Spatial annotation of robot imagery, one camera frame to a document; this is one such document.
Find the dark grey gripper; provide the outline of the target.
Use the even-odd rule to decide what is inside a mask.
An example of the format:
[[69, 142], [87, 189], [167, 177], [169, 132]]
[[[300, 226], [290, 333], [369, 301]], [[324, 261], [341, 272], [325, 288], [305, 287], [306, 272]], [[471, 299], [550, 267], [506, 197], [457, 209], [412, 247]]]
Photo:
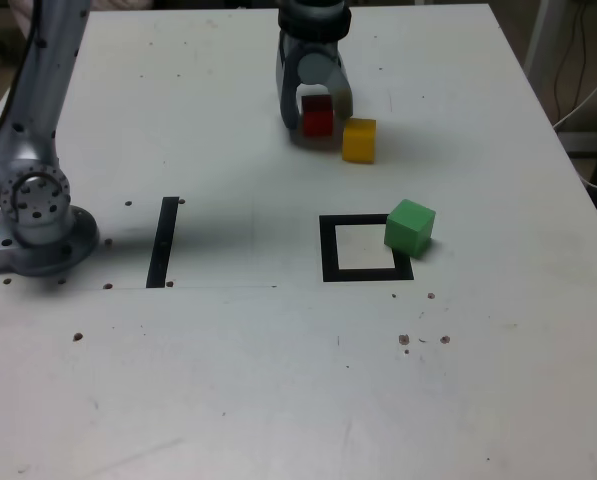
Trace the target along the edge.
[[[302, 57], [303, 50], [322, 53], [309, 53]], [[310, 42], [287, 33], [279, 35], [276, 85], [281, 117], [288, 130], [298, 128], [297, 89], [301, 83], [325, 87], [331, 96], [333, 111], [340, 120], [353, 116], [353, 93], [339, 56], [337, 42]]]

